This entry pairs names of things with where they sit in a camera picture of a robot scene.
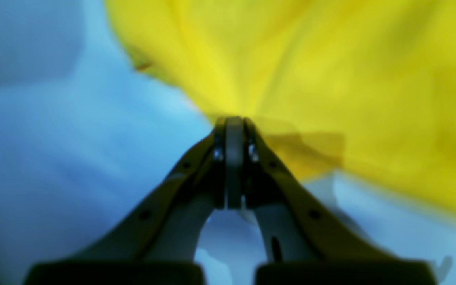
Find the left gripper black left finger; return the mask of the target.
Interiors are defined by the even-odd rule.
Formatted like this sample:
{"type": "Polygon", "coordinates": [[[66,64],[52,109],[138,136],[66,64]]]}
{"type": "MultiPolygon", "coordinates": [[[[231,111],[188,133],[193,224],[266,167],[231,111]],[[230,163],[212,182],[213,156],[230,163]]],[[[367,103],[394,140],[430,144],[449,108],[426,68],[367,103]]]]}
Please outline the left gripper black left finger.
{"type": "Polygon", "coordinates": [[[65,260],[38,264],[26,285],[204,285],[198,238],[224,194],[225,118],[190,148],[113,230],[65,260]]]}

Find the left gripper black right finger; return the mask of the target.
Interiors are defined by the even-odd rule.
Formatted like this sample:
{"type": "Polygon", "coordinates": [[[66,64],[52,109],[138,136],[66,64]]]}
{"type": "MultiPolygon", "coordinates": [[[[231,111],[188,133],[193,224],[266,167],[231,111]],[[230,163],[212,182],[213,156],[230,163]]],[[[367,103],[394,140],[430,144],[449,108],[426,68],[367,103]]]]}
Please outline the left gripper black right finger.
{"type": "Polygon", "coordinates": [[[347,229],[290,173],[248,118],[226,119],[226,207],[255,213],[268,263],[257,285],[435,285],[347,229]]]}

